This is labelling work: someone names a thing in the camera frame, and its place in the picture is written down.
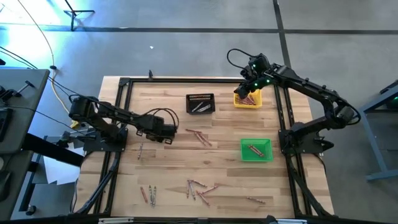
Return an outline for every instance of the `green tray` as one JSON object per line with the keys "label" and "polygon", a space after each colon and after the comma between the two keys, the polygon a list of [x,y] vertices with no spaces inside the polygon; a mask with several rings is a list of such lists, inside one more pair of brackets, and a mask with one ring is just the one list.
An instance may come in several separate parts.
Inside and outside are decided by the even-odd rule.
{"label": "green tray", "polygon": [[[253,145],[264,157],[259,157],[248,146]],[[241,139],[241,155],[242,161],[251,162],[270,162],[274,160],[272,156],[272,144],[270,139]]]}

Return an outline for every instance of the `yellow tray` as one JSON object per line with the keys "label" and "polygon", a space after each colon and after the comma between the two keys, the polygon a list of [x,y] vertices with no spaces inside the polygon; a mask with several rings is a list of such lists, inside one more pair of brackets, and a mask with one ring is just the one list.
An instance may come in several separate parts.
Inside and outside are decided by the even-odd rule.
{"label": "yellow tray", "polygon": [[248,97],[249,96],[253,97],[253,100],[256,103],[256,105],[242,105],[242,104],[239,104],[236,101],[236,97],[239,97],[239,96],[238,96],[238,94],[234,93],[234,106],[236,108],[252,108],[252,109],[256,109],[256,108],[262,107],[261,90],[256,90],[256,91],[254,91],[254,93],[249,93]]}

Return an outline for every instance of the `wooden tabletop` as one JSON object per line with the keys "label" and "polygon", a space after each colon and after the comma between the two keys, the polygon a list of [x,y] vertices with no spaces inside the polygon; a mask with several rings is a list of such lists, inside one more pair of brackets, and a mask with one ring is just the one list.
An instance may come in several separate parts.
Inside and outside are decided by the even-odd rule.
{"label": "wooden tabletop", "polygon": [[[101,101],[115,102],[119,78],[104,77],[99,93]],[[119,166],[112,216],[294,217],[286,164],[277,137],[280,126],[274,88],[269,86],[262,89],[262,108],[255,110],[234,107],[233,90],[236,87],[237,84],[228,83],[134,84],[130,111],[141,114],[152,108],[172,108],[180,118],[180,127],[173,144],[167,145],[136,136],[136,129],[128,126],[129,137]],[[195,93],[214,93],[216,111],[207,115],[187,114],[185,95]],[[291,90],[290,98],[295,120],[312,120],[307,97]],[[167,123],[172,123],[167,113],[157,115],[164,117]],[[203,146],[186,128],[202,131],[212,146]],[[242,162],[242,138],[271,139],[274,161]],[[137,150],[142,142],[144,150],[141,159],[137,160]],[[92,153],[82,165],[75,210],[87,201],[98,185],[103,156],[103,152]],[[302,157],[308,187],[325,210],[333,213],[321,162],[313,155],[304,154]],[[196,200],[191,195],[187,199],[187,179],[195,179],[208,186],[220,186],[206,194],[209,207],[198,196]],[[157,187],[155,208],[145,203],[140,191],[140,187],[143,187],[149,197],[149,185]],[[194,185],[194,188],[205,190],[198,185]],[[105,190],[103,201],[107,194],[108,189]],[[298,195],[300,207],[304,210],[300,190]],[[261,199],[266,204],[252,202],[247,196]]]}

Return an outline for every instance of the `concrete floor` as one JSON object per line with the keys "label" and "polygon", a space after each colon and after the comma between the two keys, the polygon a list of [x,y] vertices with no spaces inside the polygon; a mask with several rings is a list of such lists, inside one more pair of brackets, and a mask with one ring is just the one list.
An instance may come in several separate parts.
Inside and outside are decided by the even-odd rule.
{"label": "concrete floor", "polygon": [[[31,23],[15,1],[3,2],[7,8],[0,13],[0,22]],[[40,24],[70,23],[70,18],[62,12],[67,9],[63,1],[23,2]],[[90,27],[277,28],[272,0],[71,0],[70,3],[76,9],[96,10],[93,15],[79,16],[81,23]],[[286,29],[398,29],[398,2],[380,3],[378,0],[279,0]],[[149,69],[155,75],[236,77],[239,70],[225,59],[226,52],[235,47],[252,54],[262,52],[272,62],[284,62],[278,34],[45,32],[45,35],[60,69],[58,82],[92,96],[98,95],[105,75],[147,75]],[[397,79],[398,35],[287,34],[286,39],[292,68],[298,75],[337,90],[354,106],[365,104]],[[37,67],[48,68],[51,64],[49,49],[33,26],[0,31],[0,44]],[[233,55],[233,60],[241,65],[248,61],[239,54]],[[20,66],[12,60],[7,62]],[[314,118],[323,116],[319,103],[311,101],[310,106]],[[49,86],[38,110],[70,122]],[[372,121],[377,134],[378,126],[390,124],[391,118],[388,122],[385,116]],[[61,134],[64,130],[64,126],[41,115],[35,116],[30,127],[30,132],[37,136]],[[325,153],[324,161],[336,215],[396,222],[398,177],[366,182],[364,176],[379,168],[362,125],[323,134],[335,143]],[[397,167],[398,153],[385,151],[384,155],[391,167]],[[72,194],[72,185],[38,186],[32,204],[39,210],[32,217],[66,214],[69,202],[62,201],[60,195]],[[28,218],[19,212],[12,217]]]}

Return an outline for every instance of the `white paper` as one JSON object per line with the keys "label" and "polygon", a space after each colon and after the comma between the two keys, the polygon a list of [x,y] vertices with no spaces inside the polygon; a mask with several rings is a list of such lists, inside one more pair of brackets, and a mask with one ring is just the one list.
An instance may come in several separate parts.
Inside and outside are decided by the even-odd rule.
{"label": "white paper", "polygon": [[[83,155],[83,148],[74,148],[73,143],[68,143],[68,150]],[[45,173],[49,184],[57,181],[57,185],[71,183],[77,180],[80,174],[80,168],[55,159],[44,157]]]}

